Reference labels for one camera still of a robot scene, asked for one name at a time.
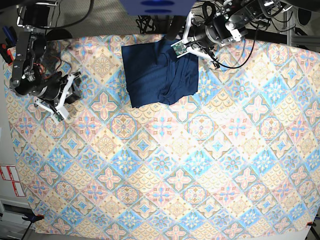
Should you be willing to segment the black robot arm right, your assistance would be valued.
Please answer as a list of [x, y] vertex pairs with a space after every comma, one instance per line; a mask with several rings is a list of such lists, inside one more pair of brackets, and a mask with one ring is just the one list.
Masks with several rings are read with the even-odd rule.
[[15, 45], [9, 87], [17, 96], [32, 95], [34, 105], [50, 113], [55, 121], [69, 116], [65, 105], [81, 98], [74, 81], [80, 72], [62, 74], [56, 69], [47, 74], [41, 60], [48, 53], [46, 31], [52, 26], [57, 1], [37, 0], [30, 5], [17, 6], [17, 25], [24, 28]]

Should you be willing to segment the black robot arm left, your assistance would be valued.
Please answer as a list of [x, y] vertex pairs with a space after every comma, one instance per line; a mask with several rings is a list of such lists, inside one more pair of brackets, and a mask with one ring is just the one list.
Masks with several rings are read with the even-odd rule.
[[247, 25], [254, 29], [267, 30], [272, 20], [289, 6], [279, 0], [202, 0], [202, 14], [187, 15], [182, 38], [171, 47], [178, 58], [193, 54], [207, 59], [215, 68], [223, 66], [215, 54], [215, 48], [241, 42], [245, 39]]

